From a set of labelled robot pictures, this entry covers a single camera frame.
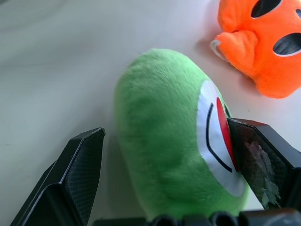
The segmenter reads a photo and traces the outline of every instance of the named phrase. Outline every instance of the white eye patch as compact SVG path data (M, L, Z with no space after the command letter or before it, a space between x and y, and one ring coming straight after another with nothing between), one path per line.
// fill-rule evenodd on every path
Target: white eye patch
M219 93L211 81L202 84L198 101L197 140L212 175L231 195L241 196L245 183L237 172L230 131Z

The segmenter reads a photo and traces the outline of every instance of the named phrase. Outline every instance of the plush toy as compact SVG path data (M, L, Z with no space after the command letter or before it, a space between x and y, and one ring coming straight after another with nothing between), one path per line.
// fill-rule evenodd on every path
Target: plush toy
M301 86L300 0L221 0L218 21L212 48L260 93L284 98Z
M148 218L242 210L248 186L233 158L229 111L186 56L153 50L134 61L117 84L115 116Z

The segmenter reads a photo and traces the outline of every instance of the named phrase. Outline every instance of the white surface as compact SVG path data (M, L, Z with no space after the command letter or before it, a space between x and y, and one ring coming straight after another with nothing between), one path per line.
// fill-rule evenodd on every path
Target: white surface
M66 142L99 126L107 136L91 220L143 214L116 144L112 94L127 64L150 48L189 56L220 88L235 117L268 123L301 149L301 92L284 100L262 97L215 56L209 43L220 32L217 8L218 0L0 5L0 225L10 224ZM248 208L258 207L253 197Z

